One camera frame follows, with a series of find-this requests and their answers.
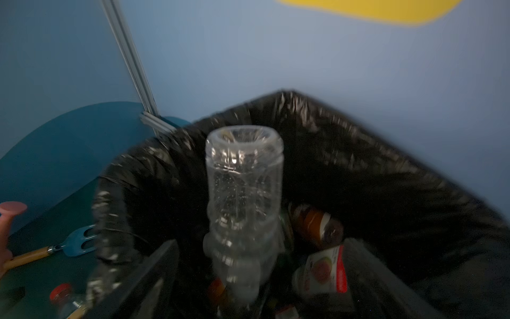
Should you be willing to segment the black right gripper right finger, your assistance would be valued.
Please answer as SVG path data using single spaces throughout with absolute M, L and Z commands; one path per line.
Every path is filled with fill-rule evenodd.
M 346 239 L 342 261 L 356 318 L 442 318 L 356 239 Z

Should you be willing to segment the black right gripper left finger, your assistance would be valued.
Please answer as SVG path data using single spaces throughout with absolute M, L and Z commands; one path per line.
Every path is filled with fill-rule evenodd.
M 169 318 L 179 265 L 176 240 L 163 243 L 84 318 Z

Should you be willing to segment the red label juice bottle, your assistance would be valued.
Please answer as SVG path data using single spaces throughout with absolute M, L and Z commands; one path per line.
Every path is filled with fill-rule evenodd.
M 312 308 L 324 312 L 355 312 L 343 249 L 339 245 L 314 253 L 294 272 L 292 289 Z

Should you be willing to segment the brown sauce bottle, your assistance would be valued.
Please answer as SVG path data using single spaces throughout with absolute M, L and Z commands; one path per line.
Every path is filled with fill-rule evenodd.
M 319 250 L 340 245 L 344 240 L 344 226 L 331 214 L 305 203 L 288 204 L 293 230 Z

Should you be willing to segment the clear bottle red cap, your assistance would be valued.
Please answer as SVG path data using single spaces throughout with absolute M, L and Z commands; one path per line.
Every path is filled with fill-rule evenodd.
M 49 299 L 56 307 L 57 318 L 82 318 L 88 312 L 85 296 L 75 293 L 69 283 L 54 288 Z

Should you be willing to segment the clear bottle white cap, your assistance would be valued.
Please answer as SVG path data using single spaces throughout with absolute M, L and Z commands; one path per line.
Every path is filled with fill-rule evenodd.
M 234 298 L 252 304 L 284 248 L 284 143 L 273 128 L 227 126 L 208 135 L 205 159 L 209 232 L 203 250 Z

